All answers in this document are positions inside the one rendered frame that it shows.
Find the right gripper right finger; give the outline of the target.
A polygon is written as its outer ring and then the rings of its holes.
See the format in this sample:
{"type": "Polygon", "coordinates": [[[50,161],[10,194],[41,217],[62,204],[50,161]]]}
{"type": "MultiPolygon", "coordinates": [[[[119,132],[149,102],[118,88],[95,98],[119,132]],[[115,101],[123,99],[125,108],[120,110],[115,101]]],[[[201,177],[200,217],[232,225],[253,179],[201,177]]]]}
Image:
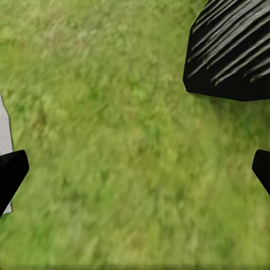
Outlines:
{"type": "Polygon", "coordinates": [[[270,152],[257,150],[252,169],[270,195],[270,152]]]}

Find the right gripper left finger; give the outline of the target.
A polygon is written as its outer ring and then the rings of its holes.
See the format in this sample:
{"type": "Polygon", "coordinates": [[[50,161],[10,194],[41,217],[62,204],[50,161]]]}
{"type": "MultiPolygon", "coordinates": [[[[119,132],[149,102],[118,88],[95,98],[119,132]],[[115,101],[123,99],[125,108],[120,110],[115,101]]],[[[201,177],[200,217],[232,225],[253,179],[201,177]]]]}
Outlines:
{"type": "Polygon", "coordinates": [[[0,155],[0,217],[29,172],[25,150],[0,155]]]}

